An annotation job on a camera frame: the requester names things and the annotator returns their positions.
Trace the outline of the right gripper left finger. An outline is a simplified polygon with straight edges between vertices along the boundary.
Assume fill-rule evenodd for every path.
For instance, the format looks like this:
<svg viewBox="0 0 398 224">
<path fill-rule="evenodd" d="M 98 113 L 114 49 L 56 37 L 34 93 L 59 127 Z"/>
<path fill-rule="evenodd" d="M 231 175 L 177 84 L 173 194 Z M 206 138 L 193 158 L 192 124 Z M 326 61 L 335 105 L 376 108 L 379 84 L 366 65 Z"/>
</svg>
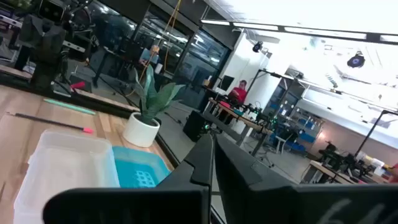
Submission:
<svg viewBox="0 0 398 224">
<path fill-rule="evenodd" d="M 209 224 L 214 140 L 207 134 L 154 188 L 77 188 L 44 206 L 45 224 Z"/>
</svg>

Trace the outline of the clear pencil box blue lid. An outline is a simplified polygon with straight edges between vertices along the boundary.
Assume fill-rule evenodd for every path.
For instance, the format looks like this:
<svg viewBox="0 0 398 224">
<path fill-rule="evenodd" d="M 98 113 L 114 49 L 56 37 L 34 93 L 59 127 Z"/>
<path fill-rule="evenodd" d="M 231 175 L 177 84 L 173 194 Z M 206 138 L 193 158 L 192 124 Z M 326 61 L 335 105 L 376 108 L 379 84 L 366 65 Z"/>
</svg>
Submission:
<svg viewBox="0 0 398 224">
<path fill-rule="evenodd" d="M 28 164 L 14 202 L 13 224 L 43 224 L 45 203 L 68 189 L 152 188 L 170 174 L 157 154 L 51 130 L 41 134 Z"/>
</svg>

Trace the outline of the green pen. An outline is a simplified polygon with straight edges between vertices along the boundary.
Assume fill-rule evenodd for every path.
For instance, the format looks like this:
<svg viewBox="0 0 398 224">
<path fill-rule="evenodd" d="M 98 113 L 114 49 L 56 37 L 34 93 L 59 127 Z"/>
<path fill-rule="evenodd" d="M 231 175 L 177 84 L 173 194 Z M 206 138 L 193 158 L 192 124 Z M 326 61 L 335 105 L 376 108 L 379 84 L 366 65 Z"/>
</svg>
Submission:
<svg viewBox="0 0 398 224">
<path fill-rule="evenodd" d="M 68 103 L 64 103 L 61 101 L 56 101 L 56 100 L 51 100 L 51 99 L 44 99 L 45 102 L 53 104 L 53 105 L 57 105 L 57 106 L 61 106 L 63 108 L 68 108 L 70 110 L 74 110 L 74 111 L 79 111 L 81 113 L 85 113 L 85 114 L 90 114 L 90 115 L 95 115 L 96 113 L 92 110 L 88 110 L 79 106 L 75 106 L 75 105 L 71 105 Z"/>
</svg>

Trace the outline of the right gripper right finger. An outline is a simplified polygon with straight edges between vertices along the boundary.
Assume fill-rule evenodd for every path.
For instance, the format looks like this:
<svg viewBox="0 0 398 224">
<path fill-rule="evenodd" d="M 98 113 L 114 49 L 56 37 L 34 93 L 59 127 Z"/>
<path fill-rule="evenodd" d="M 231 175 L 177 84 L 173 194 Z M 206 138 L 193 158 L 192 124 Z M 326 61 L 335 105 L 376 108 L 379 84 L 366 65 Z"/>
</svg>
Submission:
<svg viewBox="0 0 398 224">
<path fill-rule="evenodd" d="M 223 135 L 215 167 L 228 224 L 398 224 L 398 184 L 295 184 Z"/>
</svg>

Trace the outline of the wooden workbench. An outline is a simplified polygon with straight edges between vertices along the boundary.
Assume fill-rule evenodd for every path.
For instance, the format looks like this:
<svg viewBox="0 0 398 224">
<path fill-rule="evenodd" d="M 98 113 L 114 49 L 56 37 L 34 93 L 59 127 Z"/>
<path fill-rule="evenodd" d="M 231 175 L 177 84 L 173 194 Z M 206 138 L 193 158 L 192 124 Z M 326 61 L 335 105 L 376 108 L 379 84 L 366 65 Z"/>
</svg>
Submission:
<svg viewBox="0 0 398 224">
<path fill-rule="evenodd" d="M 219 109 L 227 112 L 229 115 L 231 115 L 236 120 L 242 121 L 245 125 L 244 129 L 240 133 L 237 133 L 236 131 L 232 130 L 229 126 L 224 124 L 224 122 L 222 120 L 220 120 L 216 115 L 214 115 L 214 113 L 217 112 Z M 221 103 L 215 101 L 213 98 L 210 98 L 208 100 L 208 104 L 203 112 L 203 116 L 205 117 L 205 119 L 214 123 L 223 132 L 225 132 L 227 135 L 229 135 L 231 138 L 233 138 L 236 141 L 236 144 L 238 146 L 242 145 L 244 138 L 246 137 L 246 135 L 250 129 L 253 129 L 253 130 L 257 131 L 258 133 L 260 133 L 261 138 L 257 142 L 255 148 L 251 151 L 251 155 L 253 157 L 257 154 L 257 152 L 262 147 L 266 137 L 268 137 L 269 135 L 271 135 L 273 133 L 271 130 L 267 129 L 265 126 L 258 125 L 251 120 L 248 120 L 242 116 L 239 116 L 233 110 L 223 106 Z"/>
<path fill-rule="evenodd" d="M 317 161 L 310 161 L 310 165 L 303 173 L 301 184 L 387 184 L 388 181 L 380 176 L 364 175 L 360 178 L 351 177 L 344 173 L 333 171 Z"/>
</svg>

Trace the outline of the black monitor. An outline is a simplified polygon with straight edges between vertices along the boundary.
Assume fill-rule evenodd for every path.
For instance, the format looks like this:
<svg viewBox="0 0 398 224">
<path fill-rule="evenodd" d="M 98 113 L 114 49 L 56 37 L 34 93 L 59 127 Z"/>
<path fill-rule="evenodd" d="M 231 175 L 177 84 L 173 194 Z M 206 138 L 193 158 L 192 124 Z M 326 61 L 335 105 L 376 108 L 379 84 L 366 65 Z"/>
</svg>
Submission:
<svg viewBox="0 0 398 224">
<path fill-rule="evenodd" d="M 227 91 L 233 81 L 234 81 L 234 77 L 224 75 L 218 84 L 218 88 L 223 91 Z"/>
</svg>

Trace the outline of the black computer tower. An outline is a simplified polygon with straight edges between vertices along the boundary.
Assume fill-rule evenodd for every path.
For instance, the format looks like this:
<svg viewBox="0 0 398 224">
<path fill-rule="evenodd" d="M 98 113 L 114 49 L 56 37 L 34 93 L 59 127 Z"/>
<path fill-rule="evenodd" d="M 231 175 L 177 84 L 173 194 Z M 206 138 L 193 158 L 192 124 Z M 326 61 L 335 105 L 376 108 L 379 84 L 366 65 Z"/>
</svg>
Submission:
<svg viewBox="0 0 398 224">
<path fill-rule="evenodd" d="M 207 120 L 197 111 L 192 111 L 183 127 L 183 132 L 193 141 L 197 142 L 205 132 Z"/>
</svg>

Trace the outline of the green plant in white pot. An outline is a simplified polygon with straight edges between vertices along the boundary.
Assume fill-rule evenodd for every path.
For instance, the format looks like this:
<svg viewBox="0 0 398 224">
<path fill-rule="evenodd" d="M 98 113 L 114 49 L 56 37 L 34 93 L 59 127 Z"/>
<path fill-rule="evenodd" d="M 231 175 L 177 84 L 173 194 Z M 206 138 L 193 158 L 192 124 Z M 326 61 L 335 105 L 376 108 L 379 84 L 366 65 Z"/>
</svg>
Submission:
<svg viewBox="0 0 398 224">
<path fill-rule="evenodd" d="M 150 65 L 146 68 L 146 76 L 144 84 L 136 77 L 134 89 L 139 96 L 139 111 L 131 113 L 123 131 L 123 138 L 139 147 L 152 145 L 160 129 L 160 123 L 155 117 L 170 106 L 177 93 L 184 87 L 168 83 L 156 90 L 154 69 Z"/>
</svg>

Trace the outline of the pencil with pink eraser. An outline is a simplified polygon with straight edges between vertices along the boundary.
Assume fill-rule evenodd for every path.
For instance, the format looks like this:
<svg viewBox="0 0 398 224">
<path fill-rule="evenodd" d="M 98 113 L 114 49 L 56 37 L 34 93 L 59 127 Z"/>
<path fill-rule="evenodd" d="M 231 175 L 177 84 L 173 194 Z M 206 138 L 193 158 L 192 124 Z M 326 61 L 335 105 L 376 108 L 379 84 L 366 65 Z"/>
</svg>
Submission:
<svg viewBox="0 0 398 224">
<path fill-rule="evenodd" d="M 66 123 L 61 123 L 61 122 L 58 122 L 58 121 L 52 121 L 52 120 L 49 120 L 49 119 L 38 118 L 36 116 L 30 116 L 30 115 L 22 114 L 22 113 L 10 113 L 10 112 L 7 112 L 7 113 L 9 115 L 12 115 L 12 116 L 16 116 L 16 117 L 19 117 L 19 118 L 30 119 L 32 121 L 38 121 L 38 122 L 42 122 L 42 123 L 54 124 L 54 125 L 57 125 L 57 126 L 63 126 L 63 127 L 67 127 L 67 128 L 77 129 L 77 130 L 80 130 L 80 131 L 82 131 L 84 133 L 88 133 L 88 134 L 93 134 L 94 133 L 94 131 L 92 129 L 90 129 L 90 128 L 74 126 L 72 124 L 66 124 Z"/>
</svg>

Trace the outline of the person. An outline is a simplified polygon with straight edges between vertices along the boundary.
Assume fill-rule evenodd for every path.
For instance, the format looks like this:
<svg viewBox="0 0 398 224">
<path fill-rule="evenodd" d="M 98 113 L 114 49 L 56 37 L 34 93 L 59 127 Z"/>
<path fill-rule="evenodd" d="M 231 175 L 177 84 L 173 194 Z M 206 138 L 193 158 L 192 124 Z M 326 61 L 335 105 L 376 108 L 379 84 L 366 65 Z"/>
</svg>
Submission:
<svg viewBox="0 0 398 224">
<path fill-rule="evenodd" d="M 144 49 L 139 58 L 139 62 L 143 65 L 150 63 L 158 64 L 160 61 L 159 57 L 159 46 L 153 45 L 150 49 Z"/>
<path fill-rule="evenodd" d="M 241 80 L 238 87 L 234 87 L 230 91 L 230 93 L 228 94 L 228 98 L 236 100 L 239 104 L 243 104 L 247 96 L 246 85 L 247 81 Z"/>
</svg>

